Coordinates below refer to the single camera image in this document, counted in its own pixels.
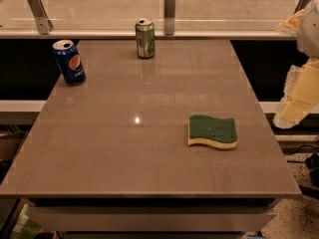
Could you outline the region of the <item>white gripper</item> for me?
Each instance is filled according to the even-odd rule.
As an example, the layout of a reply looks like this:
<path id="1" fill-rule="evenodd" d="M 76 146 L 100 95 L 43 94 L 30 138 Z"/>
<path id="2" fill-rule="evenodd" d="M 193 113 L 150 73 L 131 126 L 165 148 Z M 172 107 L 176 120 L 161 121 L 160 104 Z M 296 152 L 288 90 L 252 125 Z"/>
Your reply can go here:
<path id="1" fill-rule="evenodd" d="M 308 57 L 319 57 L 319 0 L 311 0 L 281 22 L 276 31 L 297 35 L 297 49 Z M 273 122 L 279 128 L 298 125 L 319 104 L 319 60 L 309 59 L 302 67 L 291 66 L 287 73 L 284 96 Z"/>

